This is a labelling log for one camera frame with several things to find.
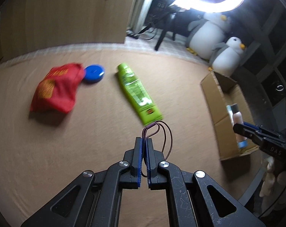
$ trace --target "wooden wall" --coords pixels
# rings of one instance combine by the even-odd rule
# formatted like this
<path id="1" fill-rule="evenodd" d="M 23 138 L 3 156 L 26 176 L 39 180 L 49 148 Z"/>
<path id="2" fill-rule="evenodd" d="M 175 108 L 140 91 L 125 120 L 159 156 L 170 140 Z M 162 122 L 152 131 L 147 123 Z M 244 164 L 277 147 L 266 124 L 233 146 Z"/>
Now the wooden wall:
<path id="1" fill-rule="evenodd" d="M 134 0 L 8 0 L 0 14 L 4 60 L 71 43 L 123 43 Z"/>

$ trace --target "cardboard box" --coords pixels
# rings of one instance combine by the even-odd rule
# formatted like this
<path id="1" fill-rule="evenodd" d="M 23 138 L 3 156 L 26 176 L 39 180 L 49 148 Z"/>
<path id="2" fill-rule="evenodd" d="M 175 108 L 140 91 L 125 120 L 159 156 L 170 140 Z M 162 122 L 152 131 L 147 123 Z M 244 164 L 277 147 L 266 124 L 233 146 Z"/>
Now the cardboard box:
<path id="1" fill-rule="evenodd" d="M 226 160 L 244 156 L 258 150 L 258 146 L 250 139 L 247 140 L 248 146 L 246 148 L 239 150 L 237 146 L 236 136 L 226 106 L 237 103 L 243 120 L 251 124 L 254 124 L 254 121 L 242 90 L 236 81 L 211 71 L 201 81 L 201 86 L 214 124 L 220 159 Z"/>

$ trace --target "pink bottle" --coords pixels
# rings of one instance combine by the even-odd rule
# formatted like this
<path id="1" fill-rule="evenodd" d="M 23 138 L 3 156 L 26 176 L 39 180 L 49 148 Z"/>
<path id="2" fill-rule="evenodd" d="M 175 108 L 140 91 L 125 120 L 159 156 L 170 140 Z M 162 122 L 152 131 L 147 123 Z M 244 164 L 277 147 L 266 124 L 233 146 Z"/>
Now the pink bottle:
<path id="1" fill-rule="evenodd" d="M 239 107 L 238 107 L 237 103 L 231 105 L 230 108 L 231 108 L 231 111 L 233 113 L 233 115 L 232 115 L 233 123 L 234 124 L 236 124 L 236 123 L 243 124 L 244 122 L 243 122 L 242 114 L 239 111 Z M 236 134 L 236 141 L 238 142 L 239 148 L 243 148 L 243 147 L 247 146 L 247 143 L 244 142 L 244 141 L 246 141 L 246 139 L 247 139 L 247 137 Z"/>

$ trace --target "green shampoo bottle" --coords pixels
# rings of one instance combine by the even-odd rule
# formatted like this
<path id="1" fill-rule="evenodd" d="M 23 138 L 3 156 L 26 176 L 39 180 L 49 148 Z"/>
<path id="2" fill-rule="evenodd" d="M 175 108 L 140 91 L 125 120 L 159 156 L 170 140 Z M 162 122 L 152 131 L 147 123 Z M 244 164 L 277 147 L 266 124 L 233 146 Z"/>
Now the green shampoo bottle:
<path id="1" fill-rule="evenodd" d="M 162 114 L 144 89 L 141 81 L 125 64 L 118 65 L 118 79 L 127 98 L 138 113 L 144 125 L 161 120 Z"/>

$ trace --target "white penguin plush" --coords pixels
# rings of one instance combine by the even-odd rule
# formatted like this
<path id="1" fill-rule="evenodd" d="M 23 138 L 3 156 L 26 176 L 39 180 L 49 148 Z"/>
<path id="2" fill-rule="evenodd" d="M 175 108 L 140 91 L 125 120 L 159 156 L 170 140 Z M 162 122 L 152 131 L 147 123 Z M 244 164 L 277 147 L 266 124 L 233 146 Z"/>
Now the white penguin plush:
<path id="1" fill-rule="evenodd" d="M 203 18 L 188 25 L 191 31 L 186 47 L 192 49 L 201 58 L 209 60 L 212 47 L 223 42 L 225 33 L 230 30 L 230 19 L 221 13 L 205 13 Z"/>
<path id="2" fill-rule="evenodd" d="M 231 37 L 227 43 L 213 46 L 213 54 L 209 60 L 212 69 L 225 76 L 231 76 L 239 65 L 245 45 L 237 37 Z"/>

